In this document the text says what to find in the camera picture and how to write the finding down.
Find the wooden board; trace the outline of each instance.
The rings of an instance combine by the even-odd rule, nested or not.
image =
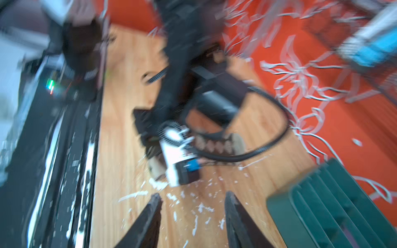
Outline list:
[[[117,38],[108,54],[91,227],[93,248],[114,247],[145,207],[150,195],[158,192],[149,183],[147,162],[142,159],[144,148],[131,112],[137,106],[151,107],[156,99],[159,82],[145,86],[141,76],[166,66],[161,52],[164,41],[119,26],[113,26],[111,32]],[[243,60],[232,59],[230,72],[239,79],[252,79],[261,85]],[[271,103],[250,95],[230,131],[239,133],[247,148],[252,149],[272,139],[281,131],[284,121]],[[220,224],[225,216],[227,190],[233,191],[245,204],[250,216],[275,247],[285,247],[266,209],[266,198],[314,164],[292,132],[274,149],[241,164],[248,165],[264,156],[267,158],[243,170],[237,166],[204,167],[201,182],[175,188],[168,186],[160,191],[164,203],[158,247],[183,247],[187,240],[186,247],[228,247],[226,225]],[[123,196],[146,190],[146,196],[119,202]],[[179,204],[170,200],[168,193],[176,196]],[[213,208],[214,212],[203,209],[200,213],[201,203]],[[197,229],[193,235],[196,216]]]

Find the wooden table surface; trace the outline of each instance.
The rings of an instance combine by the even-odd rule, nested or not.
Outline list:
[[[137,106],[151,107],[156,99],[159,82],[145,86],[141,76],[165,67],[166,59],[161,52],[164,40],[119,26],[112,26],[111,33],[117,38],[109,47],[104,86],[92,248],[114,247],[134,223],[151,194],[159,192],[149,183],[147,162],[142,159],[145,150],[140,144],[131,112]],[[232,59],[229,71],[241,80],[252,79],[261,85],[243,60]],[[229,131],[239,133],[247,149],[251,149],[272,139],[284,121],[271,103],[249,95]],[[228,190],[245,204],[247,212],[270,242],[275,247],[285,247],[267,211],[266,198],[314,163],[292,132],[275,148],[241,164],[248,165],[264,156],[267,158],[243,170],[237,166],[204,167],[200,182],[175,188],[167,186],[160,191],[164,202],[158,247],[183,247],[187,240],[186,247],[228,247],[226,225],[220,224],[225,216],[224,197]],[[138,191],[148,191],[148,194],[119,202],[121,197]],[[167,193],[176,196],[180,203],[169,199]],[[214,211],[204,209],[200,213],[198,206],[201,203]]]

